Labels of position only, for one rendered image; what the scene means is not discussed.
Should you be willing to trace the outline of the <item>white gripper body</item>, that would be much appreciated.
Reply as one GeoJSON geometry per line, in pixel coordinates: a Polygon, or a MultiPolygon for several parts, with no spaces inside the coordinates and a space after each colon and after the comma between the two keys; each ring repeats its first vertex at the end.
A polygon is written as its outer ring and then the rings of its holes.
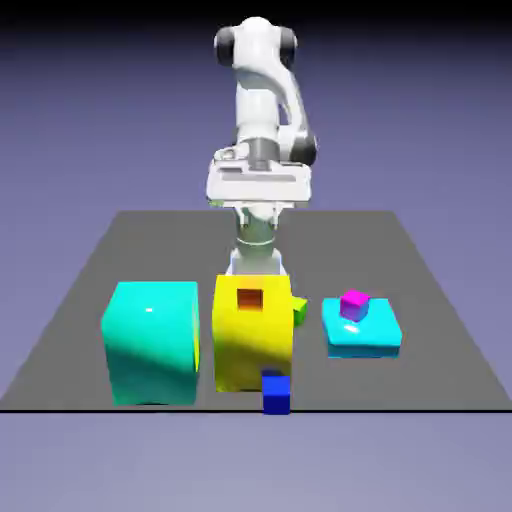
{"type": "Polygon", "coordinates": [[[251,170],[246,160],[213,161],[206,197],[210,202],[307,203],[311,199],[309,166],[271,161],[269,170],[251,170]]]}

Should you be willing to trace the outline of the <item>small magenta cube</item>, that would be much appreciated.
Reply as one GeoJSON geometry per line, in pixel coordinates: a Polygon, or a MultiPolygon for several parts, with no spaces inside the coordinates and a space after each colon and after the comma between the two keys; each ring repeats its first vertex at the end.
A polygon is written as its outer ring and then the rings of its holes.
{"type": "Polygon", "coordinates": [[[340,297],[340,315],[353,322],[360,322],[369,310],[371,297],[360,290],[349,289],[340,297]]]}

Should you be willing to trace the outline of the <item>small blue cube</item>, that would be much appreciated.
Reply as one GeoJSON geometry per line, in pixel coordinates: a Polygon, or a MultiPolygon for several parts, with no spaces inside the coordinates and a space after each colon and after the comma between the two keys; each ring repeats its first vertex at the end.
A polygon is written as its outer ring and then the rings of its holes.
{"type": "Polygon", "coordinates": [[[288,415],[291,410],[291,377],[277,371],[262,373],[262,407],[267,415],[288,415]]]}

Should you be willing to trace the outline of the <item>large yellow box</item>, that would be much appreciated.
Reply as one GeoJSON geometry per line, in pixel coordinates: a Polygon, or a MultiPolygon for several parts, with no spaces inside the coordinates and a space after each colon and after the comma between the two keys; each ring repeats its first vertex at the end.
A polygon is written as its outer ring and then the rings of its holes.
{"type": "Polygon", "coordinates": [[[294,312],[286,275],[219,275],[212,306],[218,392],[259,391],[262,374],[292,372],[294,312]]]}

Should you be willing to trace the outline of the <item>flat cyan box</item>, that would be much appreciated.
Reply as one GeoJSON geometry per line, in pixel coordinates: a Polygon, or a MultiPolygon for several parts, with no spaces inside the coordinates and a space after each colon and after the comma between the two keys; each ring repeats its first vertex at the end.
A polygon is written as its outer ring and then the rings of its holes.
{"type": "Polygon", "coordinates": [[[359,322],[340,315],[340,300],[322,302],[322,325],[329,358],[397,358],[403,333],[388,298],[372,298],[359,322]]]}

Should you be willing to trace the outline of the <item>large turquoise box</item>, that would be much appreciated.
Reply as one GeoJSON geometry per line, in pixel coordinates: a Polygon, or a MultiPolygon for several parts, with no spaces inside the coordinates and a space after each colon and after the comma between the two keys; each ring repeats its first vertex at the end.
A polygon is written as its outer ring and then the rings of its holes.
{"type": "Polygon", "coordinates": [[[200,366],[198,284],[120,281],[101,319],[113,403],[188,406],[200,366]]]}

